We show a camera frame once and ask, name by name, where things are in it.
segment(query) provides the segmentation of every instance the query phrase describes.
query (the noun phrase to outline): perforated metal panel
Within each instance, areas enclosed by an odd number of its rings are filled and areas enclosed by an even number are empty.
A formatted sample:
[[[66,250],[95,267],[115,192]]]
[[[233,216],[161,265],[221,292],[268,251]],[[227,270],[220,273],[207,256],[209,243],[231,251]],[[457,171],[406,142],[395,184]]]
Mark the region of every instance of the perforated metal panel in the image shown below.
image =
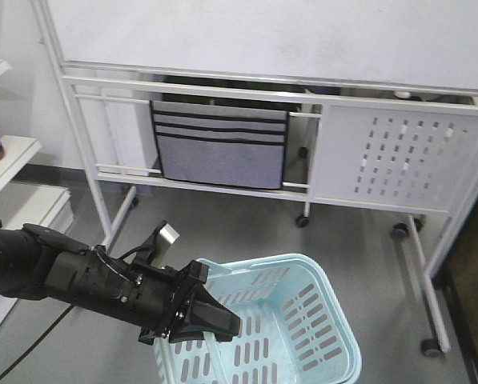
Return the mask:
[[[333,106],[324,121],[317,197],[450,210],[478,166],[478,116]]]

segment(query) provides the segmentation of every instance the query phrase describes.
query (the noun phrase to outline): gray fabric pocket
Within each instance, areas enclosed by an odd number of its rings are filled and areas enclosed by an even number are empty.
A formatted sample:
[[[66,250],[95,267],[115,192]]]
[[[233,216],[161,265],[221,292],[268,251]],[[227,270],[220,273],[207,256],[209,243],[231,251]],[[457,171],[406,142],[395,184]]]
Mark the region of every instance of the gray fabric pocket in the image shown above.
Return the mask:
[[[288,112],[152,102],[151,117],[165,178],[281,188]]]

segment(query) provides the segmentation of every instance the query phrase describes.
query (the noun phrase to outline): black cable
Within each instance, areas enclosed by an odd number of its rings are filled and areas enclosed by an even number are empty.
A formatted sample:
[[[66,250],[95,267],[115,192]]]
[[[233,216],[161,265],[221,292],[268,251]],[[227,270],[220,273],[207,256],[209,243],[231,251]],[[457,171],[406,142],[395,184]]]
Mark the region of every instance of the black cable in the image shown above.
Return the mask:
[[[152,250],[152,249],[153,249],[152,246],[136,246],[135,248],[132,248],[131,250],[129,250],[125,254],[122,254],[121,256],[119,256],[118,260],[124,260],[128,256],[130,256],[132,254],[135,254],[137,252],[140,252],[142,250]]]
[[[23,354],[17,358],[10,366],[9,368],[7,368],[6,370],[4,370],[1,374],[0,374],[0,381],[8,375],[9,372],[11,372],[24,358],[27,357],[27,355],[32,352],[34,350],[34,348],[36,346],[38,346],[38,344],[40,342],[43,341],[43,339],[48,336],[48,334],[66,317],[67,314],[70,313],[71,310],[74,309],[74,306],[68,306],[64,312],[62,312],[59,317],[57,319],[55,319],[55,321],[48,327],[48,329],[42,333],[41,336],[39,336],[39,338],[34,342],[34,344],[32,344],[32,346],[29,347],[28,350],[26,350],[25,352],[23,352]]]
[[[115,259],[111,258],[108,254],[106,254],[105,248],[103,246],[96,246],[94,248],[94,253],[96,254],[96,256],[98,256],[104,266],[112,270],[118,276],[121,276],[129,282],[134,282],[137,278],[136,274],[124,269],[123,266],[116,263]]]

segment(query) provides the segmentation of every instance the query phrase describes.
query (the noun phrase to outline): whiteboard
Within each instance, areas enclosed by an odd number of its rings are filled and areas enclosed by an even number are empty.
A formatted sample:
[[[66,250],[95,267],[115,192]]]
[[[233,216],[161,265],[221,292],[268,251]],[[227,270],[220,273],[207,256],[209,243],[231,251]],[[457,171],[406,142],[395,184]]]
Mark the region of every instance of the whiteboard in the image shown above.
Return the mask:
[[[67,61],[478,90],[478,0],[48,0]]]

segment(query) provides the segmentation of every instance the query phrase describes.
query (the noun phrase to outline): white wall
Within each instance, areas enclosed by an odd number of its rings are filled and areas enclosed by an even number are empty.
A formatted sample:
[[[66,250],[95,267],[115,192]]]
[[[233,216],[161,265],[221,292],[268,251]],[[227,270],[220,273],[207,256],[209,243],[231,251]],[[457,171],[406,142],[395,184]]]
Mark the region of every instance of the white wall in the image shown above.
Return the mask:
[[[0,78],[0,135],[37,138],[34,164],[82,168],[30,2],[0,0],[0,58],[13,67]]]

